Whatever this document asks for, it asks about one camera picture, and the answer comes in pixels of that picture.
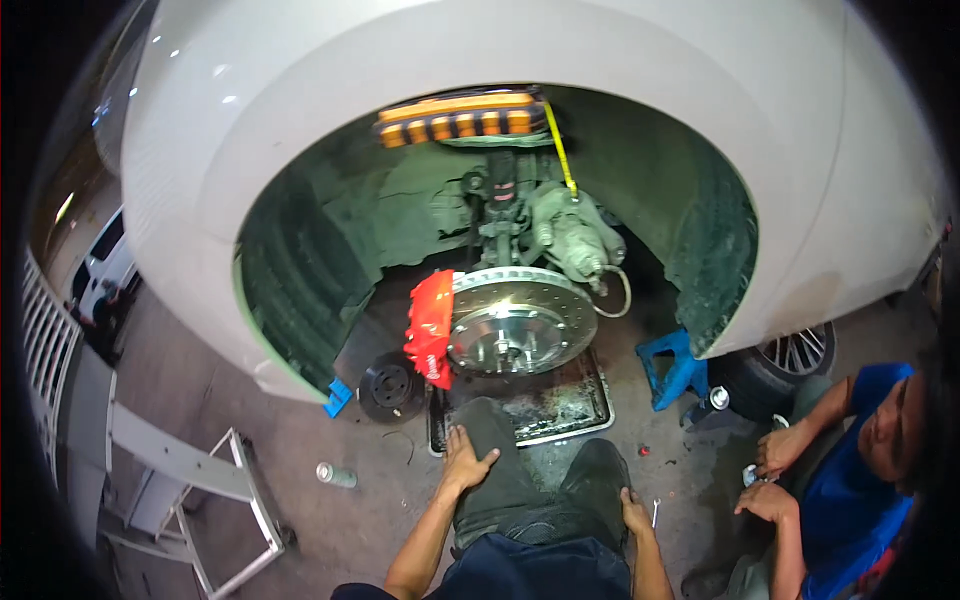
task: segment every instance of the garage floor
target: garage floor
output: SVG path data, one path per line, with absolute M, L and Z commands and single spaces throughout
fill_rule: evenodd
M 627 459 L 634 486 L 648 505 L 656 496 L 663 500 L 658 538 L 680 598 L 686 573 L 723 562 L 735 552 L 735 532 L 747 519 L 732 515 L 742 487 L 739 472 L 751 462 L 762 432 L 740 419 L 722 429 L 683 432 L 678 421 L 692 396 L 652 412 L 650 389 L 634 346 L 675 327 L 673 293 L 663 283 L 635 282 L 635 288 L 631 314 L 616 322 L 601 320 L 594 344 L 616 412 L 614 425 L 600 435 L 614 442 Z M 391 301 L 396 306 L 378 304 L 374 298 L 368 316 L 358 325 L 358 331 L 366 331 L 362 334 L 366 340 L 380 340 L 379 348 L 363 340 L 353 342 L 338 361 L 338 372 L 350 386 L 360 373 L 353 366 L 361 365 L 362 370 L 363 361 L 387 349 L 383 341 L 392 343 L 397 335 L 389 315 L 402 319 L 406 299 Z M 910 307 L 894 311 L 881 302 L 840 320 L 833 375 L 856 372 L 871 362 L 911 360 L 931 339 L 933 327 L 918 302 L 908 303 Z M 384 426 L 367 419 L 352 401 L 332 420 L 319 406 L 267 396 L 183 326 L 146 286 L 139 292 L 121 345 L 125 351 L 117 369 L 118 400 L 200 448 L 212 447 L 232 426 L 251 437 L 282 517 L 297 531 L 299 550 L 254 577 L 236 597 L 326 598 L 345 582 L 383 583 L 388 565 L 441 476 L 441 461 L 427 452 L 423 415 L 400 427 Z M 397 430 L 406 435 L 385 435 Z M 524 453 L 539 480 L 550 488 L 559 484 L 582 442 L 536 446 Z M 637 454 L 639 444 L 650 447 L 648 456 Z M 318 482 L 314 469 L 320 461 L 355 470 L 357 489 Z M 112 479 L 121 505 L 132 495 L 139 469 L 129 456 L 114 457 Z M 193 519 L 201 552 L 211 576 L 223 581 L 262 551 L 262 538 L 244 505 L 204 498 L 201 492 L 194 495 L 187 505 L 197 509 Z M 435 584 L 451 562 L 444 553 Z M 119 548 L 116 570 L 126 598 L 201 597 L 190 567 L 182 564 Z

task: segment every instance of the brembo logo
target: brembo logo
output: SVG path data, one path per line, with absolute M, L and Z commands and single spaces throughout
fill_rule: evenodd
M 426 378 L 440 379 L 440 371 L 437 370 L 437 357 L 434 354 L 426 355 Z

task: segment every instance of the wrench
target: wrench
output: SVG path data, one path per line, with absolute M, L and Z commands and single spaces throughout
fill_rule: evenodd
M 654 500 L 654 517 L 650 523 L 654 529 L 657 529 L 657 509 L 660 507 L 660 499 L 656 498 Z

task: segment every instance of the black brake rotor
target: black brake rotor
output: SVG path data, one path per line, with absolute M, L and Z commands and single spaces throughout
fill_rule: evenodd
M 378 356 L 357 389 L 360 408 L 371 419 L 389 424 L 408 421 L 423 408 L 423 376 L 402 351 Z

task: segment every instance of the car tire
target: car tire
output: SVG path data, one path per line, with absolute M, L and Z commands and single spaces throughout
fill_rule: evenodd
M 781 344 L 780 348 L 787 348 L 787 341 L 793 339 L 796 345 L 804 338 L 809 340 L 811 335 L 822 343 L 823 351 L 818 362 L 802 361 L 797 365 L 789 359 L 784 365 L 783 360 L 778 364 L 772 358 L 777 343 Z M 811 375 L 829 374 L 835 358 L 833 323 L 825 323 L 779 340 L 712 358 L 708 362 L 708 379 L 711 386 L 722 385 L 727 389 L 730 407 L 736 414 L 767 423 L 775 414 L 789 417 L 793 412 L 793 392 L 797 385 Z

